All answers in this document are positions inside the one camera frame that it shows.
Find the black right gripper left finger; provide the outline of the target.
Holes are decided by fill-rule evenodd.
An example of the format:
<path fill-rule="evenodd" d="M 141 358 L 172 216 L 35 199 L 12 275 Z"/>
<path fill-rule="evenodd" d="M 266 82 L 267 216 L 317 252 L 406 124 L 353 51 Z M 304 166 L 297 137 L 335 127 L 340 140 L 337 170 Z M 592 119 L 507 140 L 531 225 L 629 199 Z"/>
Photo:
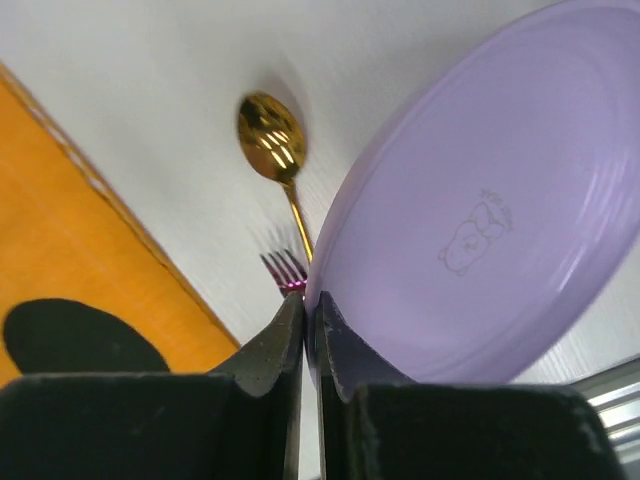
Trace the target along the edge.
<path fill-rule="evenodd" d="M 22 302 L 2 337 L 20 376 L 1 390 L 5 479 L 294 479 L 303 300 L 206 373 L 176 374 L 118 317 Z"/>

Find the orange Mickey Mouse placemat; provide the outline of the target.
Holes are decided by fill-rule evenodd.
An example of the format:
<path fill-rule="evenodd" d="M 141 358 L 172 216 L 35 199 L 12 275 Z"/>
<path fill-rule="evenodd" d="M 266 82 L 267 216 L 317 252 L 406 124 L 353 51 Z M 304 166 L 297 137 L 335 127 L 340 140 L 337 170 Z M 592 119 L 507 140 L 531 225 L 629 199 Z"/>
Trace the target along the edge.
<path fill-rule="evenodd" d="M 1 379 L 199 373 L 237 351 L 74 143 L 1 72 Z"/>

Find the iridescent purple fork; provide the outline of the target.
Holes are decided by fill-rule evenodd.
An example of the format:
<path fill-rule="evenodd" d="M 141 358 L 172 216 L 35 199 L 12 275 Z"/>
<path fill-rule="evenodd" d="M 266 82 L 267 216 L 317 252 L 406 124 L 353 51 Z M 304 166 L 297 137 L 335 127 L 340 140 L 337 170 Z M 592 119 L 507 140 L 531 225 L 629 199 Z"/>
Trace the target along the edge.
<path fill-rule="evenodd" d="M 283 297 L 289 293 L 305 293 L 307 272 L 289 249 L 260 254 L 260 259 Z"/>

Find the purple plastic plate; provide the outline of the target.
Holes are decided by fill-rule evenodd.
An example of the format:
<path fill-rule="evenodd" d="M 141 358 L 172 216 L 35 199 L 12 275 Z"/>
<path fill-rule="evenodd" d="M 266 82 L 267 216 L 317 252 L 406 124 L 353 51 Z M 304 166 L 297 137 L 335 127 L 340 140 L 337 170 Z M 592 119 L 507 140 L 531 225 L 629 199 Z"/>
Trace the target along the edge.
<path fill-rule="evenodd" d="M 503 383 L 639 235 L 639 5 L 563 1 L 494 34 L 372 140 L 325 219 L 305 305 L 413 380 Z"/>

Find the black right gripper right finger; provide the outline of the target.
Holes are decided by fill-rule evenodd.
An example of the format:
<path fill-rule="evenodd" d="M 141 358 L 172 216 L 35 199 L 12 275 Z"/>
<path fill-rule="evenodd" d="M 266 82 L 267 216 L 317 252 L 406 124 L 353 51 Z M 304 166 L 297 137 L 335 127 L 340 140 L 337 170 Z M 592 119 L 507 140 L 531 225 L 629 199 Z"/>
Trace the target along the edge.
<path fill-rule="evenodd" d="M 313 313 L 326 479 L 621 479 L 595 409 L 560 386 L 418 383 L 343 319 Z"/>

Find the gold spoon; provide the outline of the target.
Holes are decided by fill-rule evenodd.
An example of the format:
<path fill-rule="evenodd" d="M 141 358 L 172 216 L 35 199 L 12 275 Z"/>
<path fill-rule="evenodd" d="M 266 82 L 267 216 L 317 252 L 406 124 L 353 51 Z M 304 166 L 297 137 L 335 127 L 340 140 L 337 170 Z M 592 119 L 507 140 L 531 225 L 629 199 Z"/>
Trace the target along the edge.
<path fill-rule="evenodd" d="M 242 98 L 236 126 L 241 150 L 251 167 L 283 188 L 305 256 L 311 263 L 313 245 L 296 189 L 296 178 L 307 156 L 301 126 L 283 103 L 262 91 L 248 93 Z"/>

